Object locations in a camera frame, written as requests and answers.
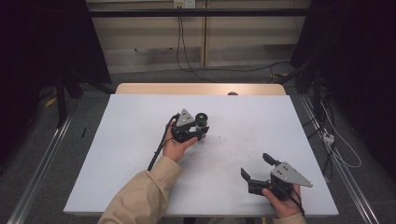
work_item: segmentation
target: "person's left hand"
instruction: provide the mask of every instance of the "person's left hand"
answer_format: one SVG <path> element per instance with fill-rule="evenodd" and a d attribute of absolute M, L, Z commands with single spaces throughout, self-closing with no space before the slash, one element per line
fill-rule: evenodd
<path fill-rule="evenodd" d="M 169 128 L 163 141 L 165 142 L 165 145 L 163 146 L 163 155 L 169 157 L 175 162 L 178 162 L 183 157 L 187 148 L 194 145 L 198 141 L 198 138 L 193 137 L 184 143 L 179 143 L 173 139 L 171 129 Z"/>

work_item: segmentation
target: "hand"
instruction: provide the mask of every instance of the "hand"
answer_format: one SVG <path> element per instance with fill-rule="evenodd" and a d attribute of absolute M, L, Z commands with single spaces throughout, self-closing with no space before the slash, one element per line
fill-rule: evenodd
<path fill-rule="evenodd" d="M 301 195 L 300 185 L 293 185 L 293 188 L 294 190 L 291 192 L 291 197 L 298 203 L 301 203 L 299 197 L 296 194 L 297 192 L 298 195 Z M 275 208 L 277 217 L 289 217 L 301 212 L 297 204 L 295 204 L 291 199 L 281 202 L 269 189 L 263 189 L 262 194 Z"/>
<path fill-rule="evenodd" d="M 169 128 L 163 141 L 165 142 L 165 146 L 163 146 L 163 155 L 178 162 L 183 157 L 187 148 L 194 145 L 198 141 L 198 138 L 193 137 L 184 143 L 179 143 L 173 139 L 171 129 Z"/>

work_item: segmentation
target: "beige sleeve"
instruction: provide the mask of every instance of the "beige sleeve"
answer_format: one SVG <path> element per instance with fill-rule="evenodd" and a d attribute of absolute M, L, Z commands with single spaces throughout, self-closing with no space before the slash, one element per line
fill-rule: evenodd
<path fill-rule="evenodd" d="M 180 166 L 162 156 L 150 172 L 135 175 L 114 196 L 98 223 L 157 223 L 180 174 Z"/>
<path fill-rule="evenodd" d="M 274 218 L 274 224 L 306 224 L 303 214 L 297 213 L 290 217 Z"/>

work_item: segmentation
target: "white cable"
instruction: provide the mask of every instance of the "white cable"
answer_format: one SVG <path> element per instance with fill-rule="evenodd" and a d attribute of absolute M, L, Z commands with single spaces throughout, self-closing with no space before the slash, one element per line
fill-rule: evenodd
<path fill-rule="evenodd" d="M 320 102 L 320 104 L 322 105 L 324 112 L 326 113 L 326 117 L 330 122 L 330 125 L 332 125 L 332 120 L 330 119 L 329 114 L 327 113 L 326 107 L 324 106 L 324 104 L 322 102 Z M 359 168 L 361 167 L 361 158 L 359 157 L 358 153 L 355 151 L 355 149 L 353 149 L 353 147 L 341 136 L 341 134 L 339 132 L 337 132 L 337 130 L 335 129 L 335 127 L 332 125 L 332 128 L 334 129 L 335 133 L 337 133 L 337 135 L 346 143 L 346 145 L 352 150 L 352 152 L 356 155 L 356 157 L 359 160 L 359 165 L 351 165 L 349 163 L 347 163 L 346 161 L 344 161 L 340 156 L 337 155 L 337 153 L 335 153 L 332 150 L 332 147 L 328 144 L 325 143 L 329 146 L 329 150 L 334 154 L 335 158 L 337 158 L 339 161 L 341 161 L 343 164 L 345 164 L 346 166 L 349 166 L 351 168 Z"/>

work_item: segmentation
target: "table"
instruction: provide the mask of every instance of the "table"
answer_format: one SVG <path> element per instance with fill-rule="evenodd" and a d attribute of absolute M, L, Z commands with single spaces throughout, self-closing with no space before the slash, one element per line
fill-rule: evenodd
<path fill-rule="evenodd" d="M 239 96 L 227 96 L 230 91 Z M 273 216 L 271 204 L 248 194 L 240 176 L 243 167 L 252 178 L 269 179 L 272 167 L 263 152 L 313 182 L 312 189 L 302 188 L 308 217 L 338 214 L 291 100 L 277 84 L 121 84 L 64 211 L 100 215 L 133 175 L 147 169 L 163 125 L 182 105 L 193 116 L 207 111 L 210 129 L 179 162 L 184 172 L 169 195 L 167 217 Z"/>

